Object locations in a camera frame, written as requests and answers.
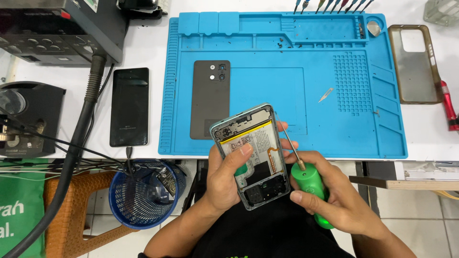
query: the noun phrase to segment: blue silicone repair mat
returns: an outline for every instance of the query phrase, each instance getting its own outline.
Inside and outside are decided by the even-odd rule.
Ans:
[[[379,24],[379,36],[368,32],[369,21]],[[171,18],[160,154],[208,155],[213,145],[190,138],[198,60],[229,60],[229,114],[269,102],[299,150],[330,158],[408,156],[382,14],[194,12]]]

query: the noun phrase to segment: disassembled smartphone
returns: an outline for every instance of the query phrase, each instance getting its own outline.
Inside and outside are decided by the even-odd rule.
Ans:
[[[290,192],[273,107],[263,103],[214,123],[210,133],[222,158],[250,143],[253,154],[234,174],[247,210]]]

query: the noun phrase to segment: red flashlight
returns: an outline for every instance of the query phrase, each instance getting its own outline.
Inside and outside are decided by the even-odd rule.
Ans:
[[[449,94],[448,85],[442,81],[443,105],[445,106],[446,117],[450,131],[459,131],[459,120],[454,112],[453,104],[451,102],[451,95]]]

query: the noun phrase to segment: green screwdriver handle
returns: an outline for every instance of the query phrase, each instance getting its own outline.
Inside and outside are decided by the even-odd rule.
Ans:
[[[306,170],[302,171],[297,163],[291,168],[291,174],[295,181],[304,192],[317,195],[320,199],[327,201],[329,197],[328,189],[322,184],[322,178],[316,167],[310,163],[305,163]],[[315,213],[314,219],[319,226],[331,230],[334,227],[320,214]]]

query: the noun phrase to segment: green bag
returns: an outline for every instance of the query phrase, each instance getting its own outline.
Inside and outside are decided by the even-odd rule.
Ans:
[[[24,162],[42,163],[48,159],[24,159],[20,163]],[[43,173],[0,174],[0,257],[27,236],[43,217],[44,179]],[[20,257],[44,258],[45,235],[42,234]]]

